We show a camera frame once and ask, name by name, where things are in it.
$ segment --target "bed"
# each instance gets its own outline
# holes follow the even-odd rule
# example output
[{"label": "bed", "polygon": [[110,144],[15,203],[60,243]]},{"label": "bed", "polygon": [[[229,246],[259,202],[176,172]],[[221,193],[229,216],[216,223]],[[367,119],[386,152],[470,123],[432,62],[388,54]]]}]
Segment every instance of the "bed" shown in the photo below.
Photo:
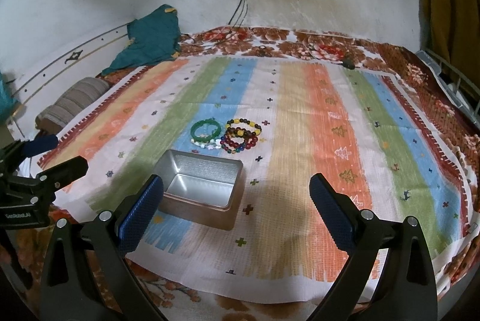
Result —
[{"label": "bed", "polygon": [[[181,47],[176,61],[106,77],[114,87],[32,167],[35,174],[75,155],[89,161],[88,175],[58,193],[50,213],[52,222],[83,222],[135,192],[168,148],[227,157],[191,144],[195,121],[245,117],[262,125],[258,146],[235,155],[247,180],[233,230],[158,211],[127,256],[169,319],[306,319],[346,260],[308,197],[316,172],[380,218],[419,218],[439,298],[474,264],[480,139],[416,55],[341,33],[255,27],[184,35]],[[32,308],[51,230],[17,232],[21,263],[35,277],[25,292]],[[379,253],[365,301],[384,261]]]}]

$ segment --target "brown curtain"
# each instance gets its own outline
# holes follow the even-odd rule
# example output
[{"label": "brown curtain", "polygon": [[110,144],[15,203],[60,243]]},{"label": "brown curtain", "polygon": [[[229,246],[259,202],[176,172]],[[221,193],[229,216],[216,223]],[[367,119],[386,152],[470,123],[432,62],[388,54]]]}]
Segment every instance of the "brown curtain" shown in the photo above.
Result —
[{"label": "brown curtain", "polygon": [[[430,22],[428,47],[458,68],[480,87],[480,0],[422,0]],[[451,73],[454,81],[457,75]],[[474,99],[478,95],[466,84],[462,88]]]}]

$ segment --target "open rectangular container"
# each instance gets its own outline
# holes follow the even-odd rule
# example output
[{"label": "open rectangular container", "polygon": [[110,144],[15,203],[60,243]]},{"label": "open rectangular container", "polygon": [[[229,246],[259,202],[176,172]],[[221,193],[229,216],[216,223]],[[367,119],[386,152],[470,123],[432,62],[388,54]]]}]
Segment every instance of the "open rectangular container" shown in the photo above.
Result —
[{"label": "open rectangular container", "polygon": [[231,230],[245,188],[240,160],[167,150],[153,173],[163,180],[158,209],[198,224]]}]

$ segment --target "white headboard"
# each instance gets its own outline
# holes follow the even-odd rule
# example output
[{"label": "white headboard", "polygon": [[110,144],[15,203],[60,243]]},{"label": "white headboard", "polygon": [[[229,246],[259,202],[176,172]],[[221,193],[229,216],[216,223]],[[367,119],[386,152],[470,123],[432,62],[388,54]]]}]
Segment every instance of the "white headboard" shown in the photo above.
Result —
[{"label": "white headboard", "polygon": [[80,45],[60,49],[10,84],[13,96],[21,103],[7,122],[14,139],[31,139],[38,132],[35,117],[43,109],[82,78],[94,77],[111,64],[128,44],[127,25],[87,37],[91,39],[83,38],[78,41]]}]

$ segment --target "green stripe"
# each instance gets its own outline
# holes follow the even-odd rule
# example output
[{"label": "green stripe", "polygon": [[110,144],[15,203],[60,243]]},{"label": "green stripe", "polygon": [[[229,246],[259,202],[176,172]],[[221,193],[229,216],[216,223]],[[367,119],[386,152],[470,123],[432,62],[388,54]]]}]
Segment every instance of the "green stripe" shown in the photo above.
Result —
[{"label": "green stripe", "polygon": [[[387,165],[392,168],[398,164],[400,170],[392,171],[395,186],[395,197],[400,199],[400,208],[404,216],[414,215],[421,220],[423,234],[430,250],[430,256],[435,257],[449,244],[447,238],[440,232],[435,219],[434,201],[430,190],[419,172],[417,163],[410,148],[398,130],[395,121],[383,107],[374,88],[365,79],[362,72],[349,71],[345,74],[358,98],[365,117],[370,122],[371,129],[378,139],[380,148],[385,153]],[[404,191],[410,190],[412,196],[407,201]]]},{"label": "green stripe", "polygon": [[151,129],[140,148],[131,154],[133,158],[116,174],[111,185],[101,189],[87,201],[94,211],[115,210],[126,196],[140,190],[152,174],[157,161],[194,117],[200,103],[206,99],[229,63],[228,57],[215,57],[201,74],[181,91],[181,95],[170,105],[164,118]]}]

